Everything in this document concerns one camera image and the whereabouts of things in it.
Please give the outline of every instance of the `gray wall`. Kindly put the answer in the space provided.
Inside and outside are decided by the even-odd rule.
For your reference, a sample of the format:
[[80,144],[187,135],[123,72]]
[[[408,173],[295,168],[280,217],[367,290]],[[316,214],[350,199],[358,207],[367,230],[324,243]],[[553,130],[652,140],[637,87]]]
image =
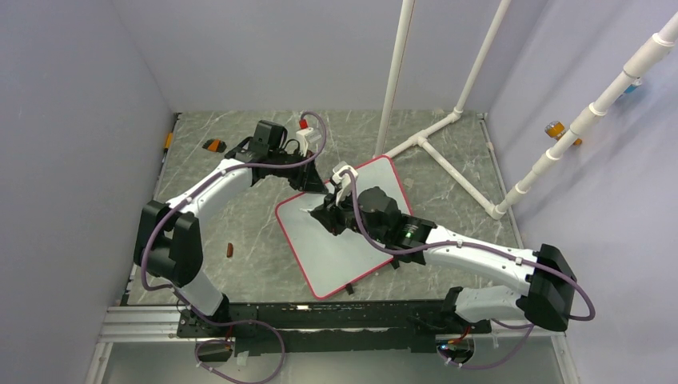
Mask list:
[[[546,0],[515,0],[467,107],[487,111]],[[114,0],[177,111],[381,109],[401,2]],[[499,0],[414,10],[395,108],[457,103]]]
[[108,0],[0,1],[0,381],[78,383],[170,109]]
[[[549,3],[490,110],[507,184],[553,144],[544,126],[570,123],[676,11],[673,0]],[[644,80],[515,207],[527,245],[559,246],[596,303],[597,318],[568,332],[584,383],[676,379],[678,52]]]

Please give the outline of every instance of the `pvc pipe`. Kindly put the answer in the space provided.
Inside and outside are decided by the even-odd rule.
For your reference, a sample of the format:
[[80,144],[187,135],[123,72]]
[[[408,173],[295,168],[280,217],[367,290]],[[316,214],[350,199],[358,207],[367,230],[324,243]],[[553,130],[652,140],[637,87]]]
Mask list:
[[445,118],[443,118],[439,122],[433,124],[429,128],[426,128],[424,130],[420,130],[419,132],[413,134],[407,140],[400,143],[398,146],[396,146],[392,150],[386,152],[386,156],[388,156],[390,158],[395,158],[398,154],[407,150],[410,146],[417,145],[419,138],[427,138],[429,135],[437,132],[438,130],[442,129],[443,127],[445,127],[449,124],[452,124],[455,121],[459,120],[460,116],[461,116],[461,114],[458,114],[456,111],[452,112],[451,114],[448,114],[447,116],[445,116]]
[[386,96],[384,97],[384,108],[381,110],[381,122],[379,123],[377,148],[374,150],[374,157],[384,153],[386,134],[389,131],[391,111],[393,110],[393,100],[396,98],[398,78],[401,75],[401,65],[403,56],[405,55],[405,45],[407,44],[407,36],[409,34],[409,24],[412,21],[412,12],[414,11],[414,1],[415,0],[403,0],[401,7],[401,18],[398,21],[396,44],[393,47],[391,70],[389,71],[389,82],[386,84]]
[[431,157],[438,162],[452,178],[459,183],[459,185],[466,190],[466,192],[469,192],[471,197],[475,198],[478,203],[481,204],[481,206],[485,209],[485,212],[488,214],[492,212],[494,208],[494,204],[492,204],[485,196],[476,189],[473,184],[469,182],[469,180],[466,180],[464,175],[462,175],[452,164],[450,164],[447,159],[443,157],[442,154],[440,154],[431,144],[425,139],[421,138],[419,146],[421,148],[424,148],[426,152],[428,152]]
[[506,194],[504,201],[497,204],[490,216],[501,218],[508,208],[524,198],[536,180],[560,160],[563,153],[583,134],[595,126],[608,112],[608,108],[617,100],[629,85],[643,76],[674,47],[678,39],[678,13],[636,51],[624,64],[624,71],[603,91],[600,97],[589,104],[577,116],[570,129],[558,142],[544,153],[532,166],[529,173]]
[[509,4],[511,4],[511,0],[501,0],[499,7],[497,8],[497,12],[494,14],[494,18],[492,19],[492,23],[489,25],[488,33],[485,35],[485,40],[483,40],[483,44],[481,45],[481,50],[476,56],[476,61],[473,63],[473,67],[471,67],[469,77],[466,78],[466,84],[464,84],[464,89],[461,91],[457,106],[454,107],[454,109],[459,111],[460,114],[464,110],[466,99],[469,98],[469,94],[471,94],[473,83],[476,82],[476,78],[478,77],[478,73],[481,71],[483,62],[485,62],[485,57],[489,52],[490,46],[492,46],[494,37],[497,36],[497,31],[499,30],[501,21],[504,20],[504,15],[506,15],[506,10],[509,8]]

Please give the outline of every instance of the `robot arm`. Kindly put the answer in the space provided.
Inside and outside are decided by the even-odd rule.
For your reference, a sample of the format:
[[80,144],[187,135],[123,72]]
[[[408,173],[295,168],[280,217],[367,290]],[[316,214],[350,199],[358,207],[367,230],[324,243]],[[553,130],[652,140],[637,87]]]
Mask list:
[[[308,146],[317,140],[317,132],[308,127],[299,130],[297,140],[300,146],[291,154],[282,145],[286,137],[285,127],[260,121],[254,136],[229,151],[217,168],[199,183],[165,203],[152,200],[142,210],[134,250],[134,262],[139,266],[158,223],[182,204],[154,239],[148,252],[147,271],[155,277],[169,280],[182,297],[215,322],[230,320],[229,300],[201,270],[201,222],[208,222],[231,198],[269,175],[286,178],[295,190],[327,193],[313,161],[304,166],[288,166],[311,155]],[[246,166],[248,163],[271,167],[253,168]]]
[[[348,172],[355,170],[335,169],[335,194],[326,195],[323,204],[310,212],[328,232],[338,235],[349,229],[360,233],[357,220],[362,220],[367,235],[383,244],[399,262],[450,266],[495,283],[481,289],[450,289],[443,315],[462,325],[501,318],[527,319],[547,330],[567,329],[574,289],[528,265],[544,264],[576,280],[557,248],[543,245],[539,251],[515,250],[465,237],[429,220],[403,214],[395,200],[379,187],[364,190],[357,197],[357,218],[353,200],[347,198],[351,196],[346,192],[351,187],[346,182]],[[446,245],[430,246],[442,242]],[[502,253],[512,255],[515,261],[501,257]]]

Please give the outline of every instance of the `gray marble surface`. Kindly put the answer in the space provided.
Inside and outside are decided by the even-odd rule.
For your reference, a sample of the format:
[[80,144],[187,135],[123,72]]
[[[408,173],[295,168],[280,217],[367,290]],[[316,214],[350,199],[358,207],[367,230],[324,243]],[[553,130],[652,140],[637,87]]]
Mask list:
[[[329,125],[325,152],[317,160],[323,178],[339,161],[359,165],[371,159],[381,116],[375,110],[322,110]],[[448,112],[393,111],[386,148],[431,126]],[[298,128],[300,111],[228,111],[181,114],[166,160],[157,199],[165,201],[189,189],[222,159],[201,148],[209,138],[224,140],[229,148],[253,133],[260,119]],[[315,125],[312,118],[309,123]],[[501,192],[477,114],[466,112],[460,120],[435,133],[429,141],[492,202]],[[484,210],[422,149],[415,147],[394,159],[397,172],[416,216],[431,219],[463,235],[516,246],[508,215],[500,221]],[[275,217],[275,206],[297,192],[287,181],[267,178],[238,195],[206,225],[203,238],[204,269],[212,282],[232,302],[314,301],[299,266]],[[233,258],[225,257],[232,242]],[[328,300],[398,300],[443,298],[452,286],[479,288],[492,284],[463,270],[405,264],[386,266],[363,278],[355,293],[341,292]],[[167,290],[145,292],[137,276],[129,304],[173,303]]]

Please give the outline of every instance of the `red border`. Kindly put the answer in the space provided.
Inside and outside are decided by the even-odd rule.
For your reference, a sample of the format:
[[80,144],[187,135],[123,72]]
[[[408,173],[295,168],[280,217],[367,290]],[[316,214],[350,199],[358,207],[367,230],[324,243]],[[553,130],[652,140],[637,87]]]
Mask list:
[[[403,198],[405,198],[405,204],[407,205],[407,211],[408,211],[408,214],[412,214],[412,206],[409,204],[409,200],[407,199],[407,194],[405,193],[405,189],[404,189],[403,186],[402,186],[401,178],[400,178],[400,176],[398,176],[398,172],[396,171],[396,166],[393,164],[393,160],[392,160],[390,157],[386,156],[385,154],[383,154],[383,155],[381,155],[381,156],[377,156],[377,157],[373,158],[372,160],[370,160],[370,161],[368,161],[368,162],[365,162],[365,163],[363,163],[363,164],[360,164],[359,166],[356,167],[356,169],[358,170],[358,169],[362,168],[363,166],[366,166],[366,165],[370,164],[371,162],[375,162],[376,160],[379,160],[380,158],[386,158],[387,160],[389,160],[389,163],[391,164],[391,168],[393,169],[393,174],[396,175],[396,181],[398,181],[398,186],[401,188],[401,192],[402,192],[402,194],[403,194]],[[328,293],[326,296],[318,296],[318,295],[316,295],[316,293],[313,291],[313,286],[311,286],[311,283],[309,282],[309,277],[306,276],[306,272],[304,271],[304,267],[301,266],[301,262],[299,262],[299,257],[297,256],[297,252],[294,252],[294,248],[292,247],[292,242],[289,240],[289,236],[287,235],[287,232],[285,231],[285,227],[282,226],[282,222],[280,221],[280,216],[278,215],[278,210],[280,209],[280,206],[282,206],[283,204],[285,204],[286,202],[288,202],[288,201],[290,201],[290,200],[294,200],[295,198],[298,198],[299,196],[302,196],[304,193],[305,193],[305,192],[301,192],[300,194],[295,194],[295,195],[292,196],[291,198],[287,198],[286,200],[283,200],[282,202],[280,202],[280,203],[276,206],[276,212],[275,212],[275,214],[276,214],[277,223],[278,223],[278,225],[280,225],[280,229],[282,230],[282,233],[285,235],[285,239],[287,239],[287,244],[289,245],[289,248],[292,250],[292,254],[294,254],[294,258],[297,260],[297,264],[299,265],[299,269],[301,270],[301,274],[304,275],[304,280],[306,280],[306,285],[309,286],[309,289],[311,289],[311,294],[312,294],[316,299],[318,299],[318,300],[324,300],[324,299],[326,299],[326,298],[328,298],[328,297],[330,297],[330,296],[336,294],[336,293],[339,292],[340,290],[343,290],[343,289],[345,288],[345,286],[340,286],[340,287],[337,288],[336,290],[333,290],[332,292]],[[367,276],[368,274],[371,274],[371,273],[374,272],[375,270],[378,270],[379,268],[382,268],[382,267],[385,266],[386,264],[389,264],[392,260],[393,260],[393,258],[390,258],[389,260],[387,260],[387,261],[381,263],[380,265],[375,266],[375,267],[372,268],[371,270],[368,270],[368,271],[365,272],[364,274],[361,274],[361,275],[358,276],[357,278],[351,280],[351,281],[349,282],[349,284],[352,284],[352,283],[354,283],[354,282],[357,282],[358,280],[364,278],[364,277]]]

